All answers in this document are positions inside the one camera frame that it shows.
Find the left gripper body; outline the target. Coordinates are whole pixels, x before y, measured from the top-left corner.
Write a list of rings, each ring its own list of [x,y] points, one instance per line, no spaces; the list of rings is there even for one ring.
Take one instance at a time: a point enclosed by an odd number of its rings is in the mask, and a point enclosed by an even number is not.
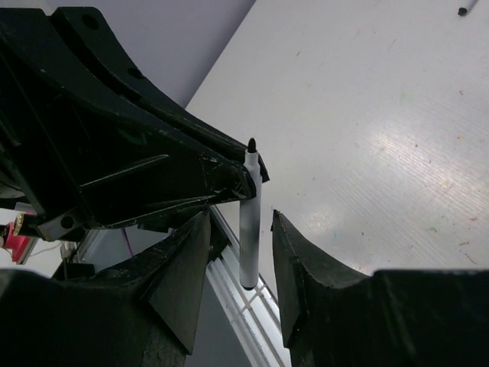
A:
[[[75,25],[97,31],[99,10],[1,9],[1,207],[27,206],[49,240],[99,227],[74,181],[88,164],[91,121],[74,95],[91,77]]]

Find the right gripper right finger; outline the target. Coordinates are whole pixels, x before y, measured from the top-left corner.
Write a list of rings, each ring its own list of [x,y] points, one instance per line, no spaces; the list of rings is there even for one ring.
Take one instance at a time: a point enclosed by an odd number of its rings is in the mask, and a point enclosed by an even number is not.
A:
[[[362,274],[280,212],[274,272],[284,346],[294,366],[486,366],[485,270]]]

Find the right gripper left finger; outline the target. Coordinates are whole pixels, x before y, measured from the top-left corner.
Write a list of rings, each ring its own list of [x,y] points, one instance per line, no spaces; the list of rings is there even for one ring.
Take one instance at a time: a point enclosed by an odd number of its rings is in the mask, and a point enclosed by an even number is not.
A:
[[[204,211],[90,278],[2,270],[1,364],[184,365],[193,352],[210,237]]]

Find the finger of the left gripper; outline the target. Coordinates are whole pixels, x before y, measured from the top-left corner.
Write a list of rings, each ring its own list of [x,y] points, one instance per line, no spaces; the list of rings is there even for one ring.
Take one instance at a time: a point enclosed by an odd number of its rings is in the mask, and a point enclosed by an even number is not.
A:
[[[102,183],[85,183],[88,167],[75,174],[79,192],[93,209],[99,228],[131,226],[146,219],[184,209],[252,198],[250,183],[196,183],[163,173],[120,177]]]
[[[145,171],[196,183],[250,183],[247,147],[188,113],[135,66],[97,8],[61,7],[51,24],[67,70],[60,88],[94,140],[85,183]]]

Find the white pen black tip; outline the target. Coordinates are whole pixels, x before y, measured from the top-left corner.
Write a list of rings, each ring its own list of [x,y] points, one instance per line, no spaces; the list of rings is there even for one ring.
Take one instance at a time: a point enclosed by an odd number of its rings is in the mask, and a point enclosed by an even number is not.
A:
[[[457,14],[460,17],[468,15],[478,3],[478,0],[463,0],[458,7]]]

